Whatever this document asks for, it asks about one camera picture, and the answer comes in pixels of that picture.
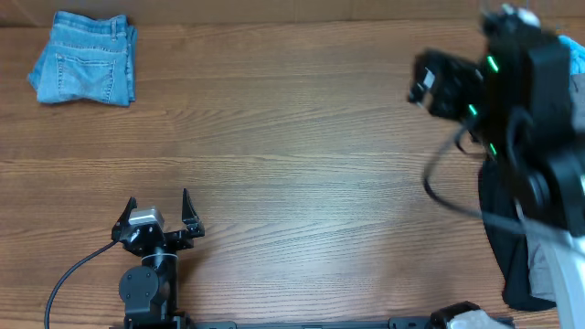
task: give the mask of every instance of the blue jeans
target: blue jeans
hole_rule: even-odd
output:
[[[37,100],[90,99],[128,106],[135,101],[134,58],[138,32],[120,15],[93,20],[57,12],[50,40],[28,81]]]
[[[585,47],[567,36],[558,39],[570,48],[570,74],[585,73]]]

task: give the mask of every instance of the wooden table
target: wooden table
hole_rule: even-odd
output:
[[[583,24],[565,27],[577,39]],[[425,47],[482,53],[472,20],[139,27],[130,108],[44,106],[26,81],[46,29],[0,30],[0,328],[41,328],[72,264],[108,243],[129,196],[181,227],[189,189],[207,235],[180,253],[180,303],[239,323],[380,320],[472,301],[522,325],[483,224],[432,203],[425,162],[456,125],[406,103]],[[434,185],[477,207],[479,163]],[[52,328],[120,324],[121,246],[75,272]]]

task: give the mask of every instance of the black cable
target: black cable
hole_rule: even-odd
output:
[[[465,149],[463,148],[463,146],[461,146],[461,138],[463,136],[461,136],[458,140],[455,141],[455,146],[457,147],[457,149],[459,151],[461,151],[461,153],[469,156],[472,159],[476,159],[476,160],[484,160],[485,159],[485,154],[480,154],[480,153],[468,153],[467,151],[465,151]]]
[[[432,158],[429,160],[429,162],[427,164],[425,164],[424,172],[422,174],[422,184],[424,186],[424,190],[427,193],[427,195],[433,201],[435,201],[436,203],[440,204],[443,207],[450,209],[451,211],[454,211],[454,212],[457,212],[457,213],[460,213],[460,214],[463,214],[465,216],[469,216],[472,218],[478,218],[481,220],[483,220],[484,217],[488,217],[488,218],[492,219],[492,221],[485,222],[486,225],[491,225],[491,226],[495,226],[495,227],[498,227],[501,229],[505,229],[505,230],[512,232],[512,233],[515,233],[515,234],[523,234],[524,235],[528,232],[528,233],[534,235],[535,237],[538,237],[538,238],[543,239],[545,241],[555,243],[563,248],[567,248],[585,259],[585,252],[583,252],[581,250],[574,249],[567,243],[560,243],[557,240],[551,239],[550,237],[542,234],[541,232],[539,232],[537,230],[523,226],[522,223],[519,221],[516,221],[512,218],[488,213],[488,212],[482,212],[482,211],[478,211],[475,209],[470,209],[470,208],[458,206],[458,205],[454,204],[453,202],[448,201],[448,200],[442,198],[441,196],[438,196],[432,190],[432,187],[431,187],[431,184],[429,181],[431,180],[431,176],[434,173],[434,171],[437,167],[437,164],[440,162],[442,157],[447,153],[447,151],[449,151],[449,149],[453,146],[454,142],[461,139],[461,136],[463,136],[463,134],[465,132],[471,130],[475,126],[476,123],[477,123],[477,120],[473,120],[473,119],[469,120],[468,122],[464,122],[463,127],[459,131],[457,131],[457,133],[455,133],[452,138],[449,138],[447,141],[445,141],[445,143],[443,143],[443,145],[437,150],[437,152],[435,152],[435,154],[432,156]]]
[[[55,296],[57,295],[57,292],[59,291],[59,288],[61,287],[63,282],[65,282],[65,280],[71,275],[71,273],[73,273],[81,265],[85,264],[86,262],[88,262],[88,260],[91,260],[92,258],[98,256],[99,254],[103,253],[105,250],[113,247],[113,245],[115,245],[116,243],[118,243],[118,241],[112,241],[108,243],[103,248],[92,253],[90,256],[84,258],[83,260],[80,260],[77,264],[73,265],[70,269],[68,269],[68,271],[66,271],[65,274],[63,274],[61,279],[59,279],[59,281],[57,282],[57,285],[55,285],[55,288],[53,288],[53,292],[48,297],[47,308],[45,309],[45,329],[48,329],[48,319],[51,314],[51,305],[53,304],[53,300],[55,300]]]

